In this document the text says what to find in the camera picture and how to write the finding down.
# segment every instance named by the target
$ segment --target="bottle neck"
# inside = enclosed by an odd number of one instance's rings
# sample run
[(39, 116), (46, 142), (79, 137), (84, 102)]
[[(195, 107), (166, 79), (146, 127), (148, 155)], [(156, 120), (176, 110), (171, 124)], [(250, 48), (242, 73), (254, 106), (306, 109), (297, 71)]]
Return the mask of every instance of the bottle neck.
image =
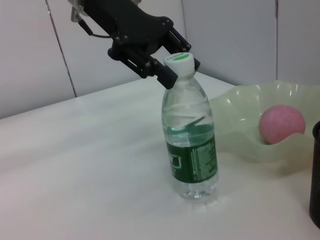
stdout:
[(196, 72), (184, 76), (178, 76), (174, 85), (187, 84), (195, 79)]

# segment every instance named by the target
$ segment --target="white wall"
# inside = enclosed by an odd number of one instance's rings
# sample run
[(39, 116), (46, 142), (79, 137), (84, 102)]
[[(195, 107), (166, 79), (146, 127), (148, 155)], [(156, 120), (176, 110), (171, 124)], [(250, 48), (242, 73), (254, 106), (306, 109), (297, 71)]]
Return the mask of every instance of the white wall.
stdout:
[(276, 79), (275, 0), (183, 0), (183, 8), (200, 72), (236, 85)]
[[(78, 96), (139, 79), (132, 70), (109, 58), (111, 39), (88, 36), (80, 26), (70, 21), (71, 5), (67, 0), (48, 0), (62, 50)], [(181, 0), (142, 0), (141, 9), (151, 15), (171, 18), (176, 29), (185, 35)], [(106, 33), (90, 18), (85, 21), (94, 33)], [(164, 59), (168, 53), (156, 56)]]
[(279, 0), (278, 79), (320, 84), (319, 0)]
[(1, 0), (0, 33), (0, 119), (75, 97), (45, 0)]

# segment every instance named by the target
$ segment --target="robotic arm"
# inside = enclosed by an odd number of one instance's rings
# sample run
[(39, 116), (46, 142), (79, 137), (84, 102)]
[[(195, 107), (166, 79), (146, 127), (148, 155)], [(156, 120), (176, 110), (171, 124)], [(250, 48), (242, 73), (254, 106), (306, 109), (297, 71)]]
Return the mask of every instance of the robotic arm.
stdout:
[[(108, 55), (113, 60), (121, 61), (141, 78), (156, 75), (166, 89), (174, 86), (178, 76), (150, 56), (162, 46), (170, 54), (191, 49), (191, 45), (174, 29), (171, 19), (146, 14), (132, 0), (68, 1), (72, 4), (73, 22), (79, 23), (90, 36), (112, 38)], [(93, 34), (80, 14), (91, 17), (109, 36)], [(199, 66), (200, 62), (195, 59), (195, 70)]]

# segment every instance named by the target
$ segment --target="wall seam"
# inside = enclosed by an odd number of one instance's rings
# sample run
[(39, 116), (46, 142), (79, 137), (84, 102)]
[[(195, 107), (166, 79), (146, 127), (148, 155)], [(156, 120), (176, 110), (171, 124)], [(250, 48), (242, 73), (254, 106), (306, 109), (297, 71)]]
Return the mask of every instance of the wall seam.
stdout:
[(182, 16), (183, 16), (183, 22), (184, 22), (185, 39), (188, 41), (187, 23), (186, 23), (186, 16), (185, 16), (184, 0), (181, 0), (181, 5), (182, 5)]
[(275, 79), (278, 80), (279, 72), (279, 0), (275, 0)]
[(57, 32), (57, 29), (56, 29), (54, 18), (52, 16), (52, 13), (51, 13), (51, 10), (50, 10), (50, 6), (49, 6), (49, 3), (48, 3), (48, 0), (45, 0), (45, 3), (46, 3), (46, 6), (48, 8), (48, 12), (49, 12), (49, 16), (50, 16), (50, 19), (51, 19), (52, 27), (53, 27), (53, 30), (54, 30), (54, 34), (55, 34), (56, 40), (58, 42), (58, 45), (59, 45), (59, 48), (60, 48), (60, 52), (62, 54), (64, 65), (65, 65), (66, 71), (67, 71), (68, 76), (69, 76), (69, 80), (70, 80), (70, 83), (71, 83), (71, 86), (72, 86), (72, 90), (73, 90), (74, 96), (77, 97), (77, 92), (76, 92), (76, 89), (75, 89), (75, 85), (74, 85), (74, 82), (72, 81), (71, 74), (70, 74), (70, 71), (69, 71), (69, 68), (68, 68), (68, 65), (67, 65), (67, 61), (66, 61), (64, 52), (62, 50), (62, 46), (61, 46), (61, 43), (60, 43), (60, 40), (59, 40), (59, 37), (58, 37), (58, 32)]

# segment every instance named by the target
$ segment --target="plastic bowl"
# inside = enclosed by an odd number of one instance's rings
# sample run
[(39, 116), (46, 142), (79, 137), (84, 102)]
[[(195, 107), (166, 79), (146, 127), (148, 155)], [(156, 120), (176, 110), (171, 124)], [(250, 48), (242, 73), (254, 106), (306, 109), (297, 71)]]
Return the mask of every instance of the plastic bowl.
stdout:
[[(275, 81), (236, 86), (210, 100), (216, 148), (237, 156), (261, 161), (299, 161), (313, 153), (313, 126), (320, 120), (320, 86)], [(275, 105), (290, 105), (302, 113), (304, 134), (296, 133), (269, 145), (262, 140), (258, 124), (262, 113)]]

